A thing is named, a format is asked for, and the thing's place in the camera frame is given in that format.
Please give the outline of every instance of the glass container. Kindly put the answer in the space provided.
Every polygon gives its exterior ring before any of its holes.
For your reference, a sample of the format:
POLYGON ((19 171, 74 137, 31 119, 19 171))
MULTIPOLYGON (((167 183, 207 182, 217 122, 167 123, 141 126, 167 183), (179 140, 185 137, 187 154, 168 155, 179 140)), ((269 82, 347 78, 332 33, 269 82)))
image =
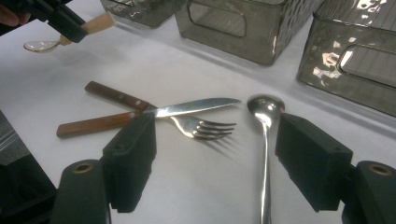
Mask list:
POLYGON ((396 1, 324 2, 314 13, 298 80, 396 116, 396 1))
POLYGON ((100 0, 106 11, 151 28, 159 27, 174 13, 172 0, 100 0))
POLYGON ((270 65, 322 0, 173 0, 180 35, 270 65))

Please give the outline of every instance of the utensil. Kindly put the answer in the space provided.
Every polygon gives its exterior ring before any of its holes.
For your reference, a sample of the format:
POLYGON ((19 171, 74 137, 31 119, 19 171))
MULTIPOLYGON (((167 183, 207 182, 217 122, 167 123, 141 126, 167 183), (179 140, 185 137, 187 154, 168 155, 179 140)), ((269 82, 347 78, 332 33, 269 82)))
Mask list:
MULTIPOLYGON (((115 24, 113 16, 106 12, 90 21, 82 24, 81 27, 89 35, 103 31, 115 24)), ((23 45, 23 47, 34 53, 48 53, 56 49, 59 45, 65 46, 71 44, 72 41, 61 35, 58 41, 30 41, 23 45)))
POLYGON ((285 104, 276 96, 261 94, 250 97, 247 101, 247 108, 262 123, 263 127, 264 165, 262 167, 261 224, 269 224, 271 223, 271 187, 268 158, 269 131, 271 125, 284 112, 285 104))
MULTIPOLYGON (((138 99, 124 92, 114 90, 112 88, 109 88, 108 86, 102 85, 94 81, 91 81, 85 87, 85 91, 103 97, 107 100, 129 106, 139 111, 156 108, 156 106, 151 105, 149 102, 138 99)), ((183 133, 187 137, 197 140, 216 140, 222 138, 231 134, 233 128, 230 127, 236 125, 235 123, 218 123, 209 120, 198 119, 191 116, 172 116, 169 119, 175 123, 181 133, 183 133)), ((120 122, 120 125, 123 126, 127 122, 127 120, 124 120, 120 122)))
MULTIPOLYGON (((118 115, 112 115, 97 119, 88 119, 82 120, 72 123, 62 124, 58 127, 57 136, 58 137, 68 137, 72 135, 78 135, 83 133, 94 133, 99 131, 104 131, 108 129, 118 128, 125 125, 129 120, 137 116, 141 113, 154 113, 156 118, 167 118, 173 117, 176 115, 194 113, 198 111, 204 111, 211 108, 222 107, 226 105, 233 105, 239 103, 239 100, 230 99, 230 98, 210 98, 204 100, 193 101, 180 105, 169 105, 161 108, 157 108, 149 103, 134 98, 133 96, 129 96, 128 100, 132 100, 134 103, 134 107, 138 110, 133 112, 122 113, 118 115)), ((220 129, 215 126, 221 126, 220 123, 214 122, 204 122, 203 120, 192 120, 187 122, 186 119, 177 119, 177 125, 180 130, 184 129, 186 131, 185 134, 190 134, 192 136, 197 136, 196 138, 205 137, 206 139, 212 138, 220 138, 228 131, 232 129, 220 129), (194 127, 196 130, 192 130, 191 124, 195 123, 194 127)), ((234 124, 223 124, 223 126, 231 126, 234 124)))

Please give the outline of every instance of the metal fork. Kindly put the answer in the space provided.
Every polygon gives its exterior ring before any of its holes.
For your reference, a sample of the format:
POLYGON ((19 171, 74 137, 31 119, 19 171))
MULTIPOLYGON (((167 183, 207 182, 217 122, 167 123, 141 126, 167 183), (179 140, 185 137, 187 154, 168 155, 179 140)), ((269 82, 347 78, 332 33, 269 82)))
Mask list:
POLYGON ((231 134, 235 123, 217 123, 191 116, 170 118, 187 137, 197 140, 217 140, 231 134))
MULTIPOLYGON (((127 105, 134 109, 136 114, 141 113, 145 110, 156 108, 149 102, 138 99, 132 95, 128 95, 124 92, 111 89, 105 85, 97 82, 90 82, 85 90, 94 95, 103 97, 107 100, 117 102, 122 105, 127 105)), ((113 128, 119 128, 129 122, 130 114, 124 113, 119 114, 117 120, 114 120, 114 116, 99 118, 101 121, 96 122, 93 128, 87 128, 84 130, 84 123, 87 126, 92 126, 92 120, 83 120, 74 123, 68 123, 60 125, 62 130, 58 128, 58 137, 67 137, 77 135, 78 133, 92 133, 97 131, 104 131, 113 128)), ((218 123, 204 119, 198 119, 191 116, 173 116, 168 118, 174 122, 177 128, 187 137, 194 138, 197 140, 217 140, 225 137, 232 133, 233 126, 235 123, 218 123)))

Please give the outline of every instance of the white table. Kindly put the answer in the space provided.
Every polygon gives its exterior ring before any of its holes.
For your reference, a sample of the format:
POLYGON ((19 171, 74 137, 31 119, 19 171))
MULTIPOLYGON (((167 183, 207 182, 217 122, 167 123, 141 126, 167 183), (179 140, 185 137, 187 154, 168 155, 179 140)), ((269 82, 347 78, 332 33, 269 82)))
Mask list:
MULTIPOLYGON (((104 12, 99 1, 69 4, 84 20, 104 12)), ((281 97, 288 113, 309 119, 354 151, 352 164, 379 161, 396 167, 396 119, 313 90, 296 80, 310 23, 272 66, 261 66, 180 37, 175 17, 149 29, 119 23, 79 44, 48 54, 23 49, 32 40, 59 37, 33 21, 0 37, 0 109, 55 186, 62 170, 99 159, 118 130, 59 139, 59 124, 127 111, 84 91, 91 80, 147 100, 170 105, 208 97, 242 104, 197 117, 236 122, 233 134, 216 142, 184 137, 166 120, 156 121, 158 153, 142 199, 132 214, 112 211, 122 223, 259 223, 262 126, 248 112, 248 97, 281 97)), ((341 223, 338 212, 316 214, 287 172, 271 157, 273 222, 341 223)))

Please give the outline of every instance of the silver spoon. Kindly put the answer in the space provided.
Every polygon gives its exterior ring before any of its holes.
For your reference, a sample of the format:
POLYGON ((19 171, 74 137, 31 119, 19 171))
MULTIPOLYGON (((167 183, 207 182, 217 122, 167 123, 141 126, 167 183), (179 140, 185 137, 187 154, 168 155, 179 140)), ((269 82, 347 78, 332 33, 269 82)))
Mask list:
POLYGON ((285 111, 285 103, 272 95, 254 95, 247 100, 247 108, 250 113, 262 123, 264 136, 264 165, 262 167, 262 206, 261 224, 271 223, 271 189, 268 158, 269 131, 271 125, 285 111))
MULTIPOLYGON (((106 12, 98 17, 93 18, 90 21, 81 25, 81 28, 85 30, 88 35, 92 35, 101 32, 115 24, 114 18, 111 13, 106 12)), ((65 46, 72 42, 65 36, 61 35, 58 41, 30 41, 23 45, 27 50, 34 53, 48 53, 56 49, 59 45, 65 46)))
POLYGON ((23 47, 34 53, 48 53, 55 50, 58 45, 65 46, 71 43, 70 40, 61 35, 58 41, 30 41, 25 43, 23 47))

